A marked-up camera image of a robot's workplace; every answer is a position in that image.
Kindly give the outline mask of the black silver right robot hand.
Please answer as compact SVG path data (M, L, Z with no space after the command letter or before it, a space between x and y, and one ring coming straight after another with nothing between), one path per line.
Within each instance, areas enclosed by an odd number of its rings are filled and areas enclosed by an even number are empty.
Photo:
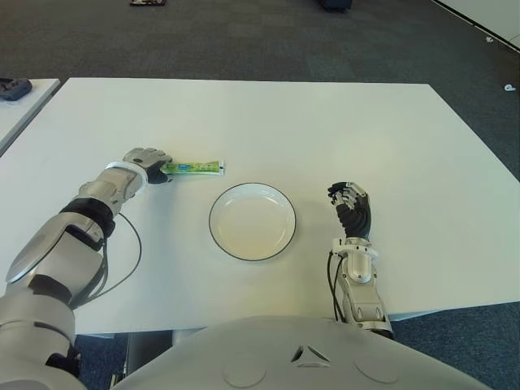
M368 239L371 205L368 193L354 182L334 183L327 189L331 204L347 237Z

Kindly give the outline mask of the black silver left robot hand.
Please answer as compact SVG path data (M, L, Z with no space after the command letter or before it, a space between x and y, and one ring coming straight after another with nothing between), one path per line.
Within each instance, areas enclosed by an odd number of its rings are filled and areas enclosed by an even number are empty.
M123 161L142 168L148 184L164 184L171 181L171 177L162 172L162 167L171 163L172 157L162 150L134 148L123 156Z

